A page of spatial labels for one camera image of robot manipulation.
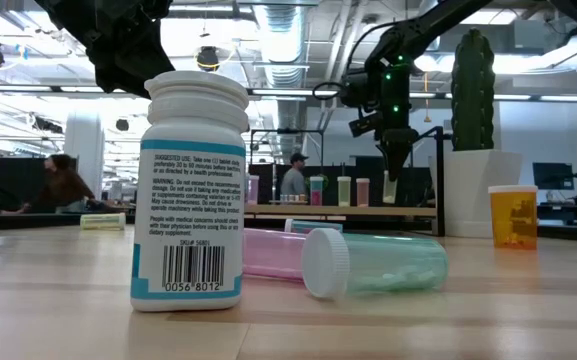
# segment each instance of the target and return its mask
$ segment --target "green cactus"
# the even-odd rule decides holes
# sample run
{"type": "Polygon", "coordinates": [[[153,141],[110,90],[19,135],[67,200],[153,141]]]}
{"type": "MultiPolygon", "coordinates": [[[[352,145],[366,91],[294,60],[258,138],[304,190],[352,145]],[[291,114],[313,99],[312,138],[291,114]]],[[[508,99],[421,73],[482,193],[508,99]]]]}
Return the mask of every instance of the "green cactus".
{"type": "Polygon", "coordinates": [[[461,39],[452,69],[452,144],[455,151],[494,148],[495,54],[488,39],[471,29],[461,39]]]}

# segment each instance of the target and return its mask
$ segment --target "man with cap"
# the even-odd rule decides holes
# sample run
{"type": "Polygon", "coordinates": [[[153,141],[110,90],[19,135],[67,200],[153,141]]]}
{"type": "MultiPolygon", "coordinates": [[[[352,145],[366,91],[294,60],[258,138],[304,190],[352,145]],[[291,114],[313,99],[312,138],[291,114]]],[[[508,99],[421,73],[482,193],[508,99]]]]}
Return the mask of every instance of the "man with cap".
{"type": "Polygon", "coordinates": [[[305,195],[306,181],[301,174],[301,170],[306,166],[307,156],[302,153],[295,153],[290,157],[292,169],[288,170],[281,182],[281,195],[305,195]]]}

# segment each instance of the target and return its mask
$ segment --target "white pill bottle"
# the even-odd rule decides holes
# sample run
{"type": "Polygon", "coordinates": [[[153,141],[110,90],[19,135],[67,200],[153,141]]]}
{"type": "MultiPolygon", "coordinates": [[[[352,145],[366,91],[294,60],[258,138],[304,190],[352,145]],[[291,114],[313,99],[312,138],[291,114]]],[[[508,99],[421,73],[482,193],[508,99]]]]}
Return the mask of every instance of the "white pill bottle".
{"type": "Polygon", "coordinates": [[[145,83],[130,297],[140,311],[223,309],[241,297],[248,94],[174,71],[145,83]]]}

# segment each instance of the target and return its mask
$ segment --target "person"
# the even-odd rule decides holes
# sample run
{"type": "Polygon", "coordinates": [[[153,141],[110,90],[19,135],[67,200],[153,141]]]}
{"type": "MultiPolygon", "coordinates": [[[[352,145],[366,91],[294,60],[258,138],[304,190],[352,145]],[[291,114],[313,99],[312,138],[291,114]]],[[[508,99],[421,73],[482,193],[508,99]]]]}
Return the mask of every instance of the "person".
{"type": "Polygon", "coordinates": [[[305,195],[306,181],[301,171],[306,166],[307,156],[295,153],[290,157],[292,168],[286,172],[281,182],[281,195],[305,195]]]}
{"type": "Polygon", "coordinates": [[[66,154],[50,155],[44,161],[48,173],[46,185],[32,204],[25,204],[18,212],[28,212],[33,207],[54,206],[55,212],[81,213],[86,207],[86,198],[94,200],[83,179],[70,168],[72,158],[66,154]]]}

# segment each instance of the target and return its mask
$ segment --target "pink vial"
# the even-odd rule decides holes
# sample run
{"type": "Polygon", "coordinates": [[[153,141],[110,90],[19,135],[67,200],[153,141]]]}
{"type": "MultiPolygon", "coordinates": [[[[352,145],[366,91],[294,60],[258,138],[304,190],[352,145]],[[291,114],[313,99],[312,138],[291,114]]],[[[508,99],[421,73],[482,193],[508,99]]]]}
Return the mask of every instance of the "pink vial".
{"type": "Polygon", "coordinates": [[[305,234],[244,229],[244,274],[303,280],[301,251],[305,234]]]}
{"type": "Polygon", "coordinates": [[[248,204],[256,205],[259,196],[259,176],[248,176],[248,204]]]}
{"type": "Polygon", "coordinates": [[[310,177],[310,205],[322,205],[322,193],[324,191],[324,178],[321,176],[310,177]]]}
{"type": "Polygon", "coordinates": [[[357,179],[357,206],[367,207],[370,203],[370,179],[357,179]]]}

